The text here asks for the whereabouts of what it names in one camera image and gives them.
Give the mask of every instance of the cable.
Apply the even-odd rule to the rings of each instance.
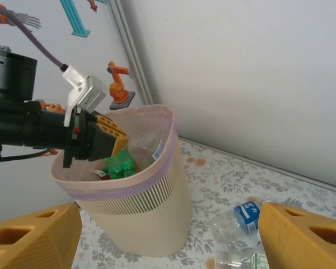
[[[16,18],[14,14],[8,12],[2,7],[0,7],[0,14],[11,20],[51,62],[58,66],[62,71],[67,69],[67,65],[57,60],[55,56],[49,53],[48,50],[36,39],[36,37],[34,37],[30,30],[26,28],[26,26],[18,18]]]
[[[26,160],[26,159],[36,158],[36,157],[40,157],[40,156],[50,152],[50,150],[47,149],[47,150],[39,151],[39,152],[36,152],[36,153],[33,153],[33,154],[2,157],[1,156],[1,151],[2,151],[2,146],[0,146],[0,163],[2,163],[4,161],[16,161],[16,160]]]

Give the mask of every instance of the crushed plastic bottle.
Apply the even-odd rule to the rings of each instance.
[[[229,244],[258,229],[261,203],[248,201],[218,215],[208,222],[213,237],[219,244]]]
[[[207,269],[269,269],[266,254],[258,249],[217,252],[207,260]]]
[[[162,154],[164,143],[156,133],[140,133],[128,141],[127,150],[132,159],[144,170]]]

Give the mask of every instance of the green plastic bottle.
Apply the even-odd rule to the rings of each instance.
[[[126,148],[105,160],[110,179],[120,179],[137,173],[137,167]]]

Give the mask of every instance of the floral tablecloth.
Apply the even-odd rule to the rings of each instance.
[[[124,253],[81,211],[82,235],[73,269],[206,268],[207,258],[216,250],[256,246],[256,240],[246,237],[222,247],[214,242],[206,226],[215,215],[249,198],[280,202],[336,219],[334,191],[188,142],[181,142],[181,150],[193,203],[193,219],[185,247],[164,258]]]

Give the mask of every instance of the trash bin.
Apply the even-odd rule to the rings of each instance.
[[[162,129],[161,156],[131,177],[79,182],[102,161],[74,160],[67,169],[60,152],[51,168],[54,180],[123,251],[151,257],[176,253],[188,238],[192,203],[173,112],[163,105],[148,105],[106,116],[129,138]]]

